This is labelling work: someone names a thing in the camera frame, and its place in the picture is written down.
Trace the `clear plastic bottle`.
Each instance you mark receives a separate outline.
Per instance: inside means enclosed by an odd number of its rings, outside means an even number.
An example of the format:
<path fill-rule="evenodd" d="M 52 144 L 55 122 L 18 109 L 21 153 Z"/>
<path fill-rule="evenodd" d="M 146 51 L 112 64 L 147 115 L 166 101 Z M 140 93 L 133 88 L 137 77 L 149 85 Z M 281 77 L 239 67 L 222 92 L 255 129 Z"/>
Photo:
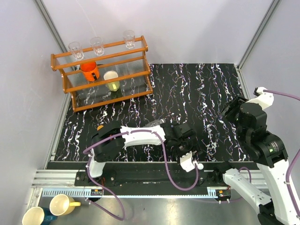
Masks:
<path fill-rule="evenodd" d="M 158 120 L 154 120 L 152 122 L 147 123 L 145 126 L 143 126 L 144 128 L 150 128 L 150 127 L 155 127 L 158 125 L 161 125 L 165 123 L 165 119 L 158 119 Z"/>

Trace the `small white bottle cap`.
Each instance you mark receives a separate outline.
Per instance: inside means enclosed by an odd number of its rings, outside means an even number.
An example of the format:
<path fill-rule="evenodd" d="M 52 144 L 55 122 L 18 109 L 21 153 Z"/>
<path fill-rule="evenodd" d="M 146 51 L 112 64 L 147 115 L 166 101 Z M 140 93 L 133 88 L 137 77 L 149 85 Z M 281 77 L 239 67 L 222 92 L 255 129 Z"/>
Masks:
<path fill-rule="evenodd" d="M 204 168 L 204 165 L 201 164 L 201 163 L 199 163 L 199 164 L 197 165 L 197 168 L 198 168 L 199 170 L 202 170 L 202 169 Z"/>

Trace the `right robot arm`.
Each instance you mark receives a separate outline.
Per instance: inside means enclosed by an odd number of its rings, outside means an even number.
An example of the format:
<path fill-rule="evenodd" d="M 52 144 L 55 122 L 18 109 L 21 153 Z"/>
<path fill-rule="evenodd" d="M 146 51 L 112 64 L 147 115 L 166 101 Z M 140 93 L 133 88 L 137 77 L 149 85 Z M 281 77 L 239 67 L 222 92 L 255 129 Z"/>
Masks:
<path fill-rule="evenodd" d="M 222 111 L 225 119 L 236 126 L 240 146 L 259 168 L 269 195 L 243 178 L 228 162 L 213 173 L 213 180 L 219 186 L 227 184 L 235 189 L 255 210 L 260 224 L 298 225 L 300 201 L 293 195 L 287 151 L 283 141 L 267 131 L 265 108 L 271 106 L 273 100 L 272 95 L 260 95 L 251 100 L 236 96 Z"/>

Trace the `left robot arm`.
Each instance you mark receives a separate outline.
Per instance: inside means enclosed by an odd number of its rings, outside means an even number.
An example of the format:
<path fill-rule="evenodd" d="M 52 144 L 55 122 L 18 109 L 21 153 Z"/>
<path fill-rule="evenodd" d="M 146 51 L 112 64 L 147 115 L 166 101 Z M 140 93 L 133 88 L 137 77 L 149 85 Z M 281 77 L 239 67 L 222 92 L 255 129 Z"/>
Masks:
<path fill-rule="evenodd" d="M 166 149 L 171 149 L 186 172 L 204 168 L 196 159 L 200 149 L 196 132 L 188 123 L 178 124 L 161 119 L 144 127 L 126 127 L 113 121 L 97 128 L 91 147 L 85 151 L 92 158 L 85 180 L 92 186 L 97 185 L 106 162 L 115 159 L 122 149 L 137 145 L 164 145 Z"/>

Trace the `orange wooden shelf rack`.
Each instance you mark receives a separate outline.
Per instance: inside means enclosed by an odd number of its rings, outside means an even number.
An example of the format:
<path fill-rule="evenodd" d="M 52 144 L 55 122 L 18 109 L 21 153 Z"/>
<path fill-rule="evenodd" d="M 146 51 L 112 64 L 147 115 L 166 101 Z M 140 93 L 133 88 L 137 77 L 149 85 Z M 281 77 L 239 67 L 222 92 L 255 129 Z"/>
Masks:
<path fill-rule="evenodd" d="M 59 71 L 64 93 L 70 94 L 74 112 L 125 101 L 153 93 L 151 69 L 146 58 L 148 45 L 144 36 L 135 38 L 128 49 L 124 41 L 104 45 L 104 54 L 97 56 L 91 47 L 84 48 L 84 59 L 75 60 L 71 52 L 51 54 L 53 71 Z M 89 82 L 80 65 L 96 62 L 100 78 Z"/>

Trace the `orange mug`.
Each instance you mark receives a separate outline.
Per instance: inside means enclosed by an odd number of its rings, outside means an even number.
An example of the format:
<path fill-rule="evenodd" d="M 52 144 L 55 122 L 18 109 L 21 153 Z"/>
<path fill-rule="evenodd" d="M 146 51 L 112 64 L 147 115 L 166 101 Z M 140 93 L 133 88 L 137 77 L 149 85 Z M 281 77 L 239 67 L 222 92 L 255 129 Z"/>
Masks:
<path fill-rule="evenodd" d="M 82 63 L 80 69 L 85 79 L 89 82 L 97 81 L 100 78 L 96 62 Z"/>

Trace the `right clear glass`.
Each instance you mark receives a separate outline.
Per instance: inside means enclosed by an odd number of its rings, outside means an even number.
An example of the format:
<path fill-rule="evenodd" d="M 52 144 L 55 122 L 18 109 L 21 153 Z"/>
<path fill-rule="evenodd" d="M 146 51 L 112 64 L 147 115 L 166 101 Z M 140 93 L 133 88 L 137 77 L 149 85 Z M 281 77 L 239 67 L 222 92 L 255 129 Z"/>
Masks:
<path fill-rule="evenodd" d="M 135 33 L 132 30 L 126 30 L 123 32 L 123 39 L 125 46 L 128 49 L 132 49 L 135 46 Z"/>

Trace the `clear glass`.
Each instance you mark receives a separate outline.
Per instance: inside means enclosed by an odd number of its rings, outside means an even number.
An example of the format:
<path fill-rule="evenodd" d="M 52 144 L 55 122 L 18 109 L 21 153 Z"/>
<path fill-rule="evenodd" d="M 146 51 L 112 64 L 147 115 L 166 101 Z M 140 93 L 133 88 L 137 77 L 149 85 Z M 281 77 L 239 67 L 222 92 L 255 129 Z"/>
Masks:
<path fill-rule="evenodd" d="M 104 54 L 103 39 L 101 37 L 94 37 L 90 40 L 90 45 L 97 56 Z"/>
<path fill-rule="evenodd" d="M 123 39 L 125 46 L 128 49 L 132 49 L 135 46 L 135 33 L 132 30 L 126 30 L 123 32 Z"/>
<path fill-rule="evenodd" d="M 68 45 L 68 48 L 75 60 L 83 60 L 84 59 L 83 49 L 79 42 L 71 42 Z"/>

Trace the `middle clear glass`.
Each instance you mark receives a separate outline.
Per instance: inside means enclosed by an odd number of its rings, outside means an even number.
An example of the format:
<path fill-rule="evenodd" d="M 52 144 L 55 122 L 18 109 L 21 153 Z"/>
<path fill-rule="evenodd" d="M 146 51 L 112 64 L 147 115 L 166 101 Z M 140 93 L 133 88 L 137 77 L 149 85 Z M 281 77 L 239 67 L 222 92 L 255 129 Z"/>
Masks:
<path fill-rule="evenodd" d="M 94 37 L 90 40 L 90 45 L 97 56 L 104 54 L 103 39 L 101 37 Z"/>

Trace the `yellow mug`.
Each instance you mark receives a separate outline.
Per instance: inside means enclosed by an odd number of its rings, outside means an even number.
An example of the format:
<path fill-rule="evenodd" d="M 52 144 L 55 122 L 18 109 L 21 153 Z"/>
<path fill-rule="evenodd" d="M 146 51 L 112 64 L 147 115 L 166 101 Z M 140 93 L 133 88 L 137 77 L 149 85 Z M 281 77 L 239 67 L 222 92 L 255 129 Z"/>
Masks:
<path fill-rule="evenodd" d="M 79 206 L 81 206 L 81 203 L 76 202 L 72 197 L 59 194 L 50 201 L 49 209 L 55 216 L 64 216 L 70 214 Z"/>

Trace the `left clear glass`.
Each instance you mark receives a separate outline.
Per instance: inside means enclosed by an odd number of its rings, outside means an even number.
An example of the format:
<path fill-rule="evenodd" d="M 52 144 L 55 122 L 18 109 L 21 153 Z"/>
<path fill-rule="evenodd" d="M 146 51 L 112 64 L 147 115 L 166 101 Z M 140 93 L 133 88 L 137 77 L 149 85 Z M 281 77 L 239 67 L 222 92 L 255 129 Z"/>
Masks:
<path fill-rule="evenodd" d="M 83 60 L 84 59 L 83 49 L 79 42 L 71 42 L 68 45 L 68 48 L 75 60 Z"/>

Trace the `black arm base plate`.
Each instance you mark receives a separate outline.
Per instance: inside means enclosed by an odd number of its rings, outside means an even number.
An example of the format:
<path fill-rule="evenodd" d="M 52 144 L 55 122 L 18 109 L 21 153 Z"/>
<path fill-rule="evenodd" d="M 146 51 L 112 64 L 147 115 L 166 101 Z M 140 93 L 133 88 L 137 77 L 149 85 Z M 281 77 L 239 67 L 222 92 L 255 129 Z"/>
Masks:
<path fill-rule="evenodd" d="M 214 177 L 213 168 L 218 163 L 208 164 L 208 170 L 185 172 L 180 166 L 169 163 L 107 163 L 102 176 L 90 179 L 84 169 L 63 170 L 58 180 L 48 182 L 48 188 L 95 188 L 97 183 L 109 188 L 115 194 L 198 194 L 205 189 L 214 189 L 218 196 L 231 196 L 228 185 Z"/>

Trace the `right corner aluminium post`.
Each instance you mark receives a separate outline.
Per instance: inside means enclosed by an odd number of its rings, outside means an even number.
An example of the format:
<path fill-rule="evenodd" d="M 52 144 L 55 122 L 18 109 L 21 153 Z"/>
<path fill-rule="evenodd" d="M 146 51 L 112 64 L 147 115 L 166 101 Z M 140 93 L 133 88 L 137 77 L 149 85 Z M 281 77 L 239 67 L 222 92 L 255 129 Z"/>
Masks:
<path fill-rule="evenodd" d="M 246 48 L 241 60 L 237 64 L 237 69 L 241 70 L 244 64 L 246 63 L 248 57 L 250 56 L 252 50 L 254 49 L 257 41 L 259 40 L 260 36 L 264 32 L 265 28 L 267 27 L 268 23 L 270 22 L 272 16 L 274 15 L 276 9 L 280 5 L 281 0 L 272 0 L 271 4 L 269 5 L 265 15 L 263 16 L 259 26 L 257 27 L 249 45 Z"/>

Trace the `corner aluminium post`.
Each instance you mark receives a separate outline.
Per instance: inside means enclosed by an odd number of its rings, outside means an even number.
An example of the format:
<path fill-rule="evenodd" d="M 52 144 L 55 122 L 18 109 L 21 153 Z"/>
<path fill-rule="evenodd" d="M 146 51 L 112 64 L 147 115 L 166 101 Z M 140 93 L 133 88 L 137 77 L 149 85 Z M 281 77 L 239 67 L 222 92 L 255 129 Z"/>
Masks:
<path fill-rule="evenodd" d="M 48 27 L 52 37 L 54 38 L 54 41 L 58 45 L 61 52 L 66 53 L 68 50 L 50 16 L 50 13 L 48 12 L 44 2 L 42 0 L 33 0 L 35 3 L 39 13 L 41 14 L 44 22 L 46 23 L 46 26 Z"/>
<path fill-rule="evenodd" d="M 272 0 L 271 4 L 269 5 L 265 15 L 263 16 L 259 26 L 257 27 L 249 45 L 246 48 L 241 60 L 237 64 L 237 69 L 241 70 L 244 64 L 246 63 L 248 57 L 250 56 L 252 50 L 254 49 L 257 41 L 259 40 L 260 36 L 264 32 L 265 28 L 267 27 L 268 23 L 270 22 L 272 16 L 274 15 L 276 9 L 280 5 L 281 0 Z"/>

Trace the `aluminium front rail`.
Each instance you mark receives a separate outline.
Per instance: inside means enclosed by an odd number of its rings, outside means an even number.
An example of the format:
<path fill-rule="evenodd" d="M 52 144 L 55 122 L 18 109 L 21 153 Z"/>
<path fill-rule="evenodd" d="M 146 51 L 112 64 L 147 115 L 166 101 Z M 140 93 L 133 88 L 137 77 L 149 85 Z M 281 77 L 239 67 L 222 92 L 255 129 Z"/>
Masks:
<path fill-rule="evenodd" d="M 212 171 L 214 172 L 214 177 L 220 179 L 219 170 L 220 169 L 215 169 Z M 262 191 L 266 195 L 269 195 L 269 190 L 267 188 L 265 179 L 259 170 L 247 171 L 245 169 L 238 169 L 238 171 L 240 172 L 243 178 L 250 181 L 254 186 L 256 186 L 260 191 Z M 61 177 L 65 178 L 65 175 L 62 174 L 62 170 L 39 170 L 35 174 L 32 185 L 35 188 L 40 188 L 43 190 L 43 188 L 48 188 L 47 187 L 48 182 L 52 180 L 58 180 Z M 113 197 L 117 196 L 112 190 L 100 185 L 99 183 L 97 183 L 96 186 L 99 187 L 103 192 L 106 191 L 110 193 Z M 218 196 L 217 199 L 211 199 L 211 200 L 215 203 L 230 203 L 232 201 L 232 192 L 236 191 L 232 187 L 230 187 L 230 189 L 231 189 L 231 196 Z"/>

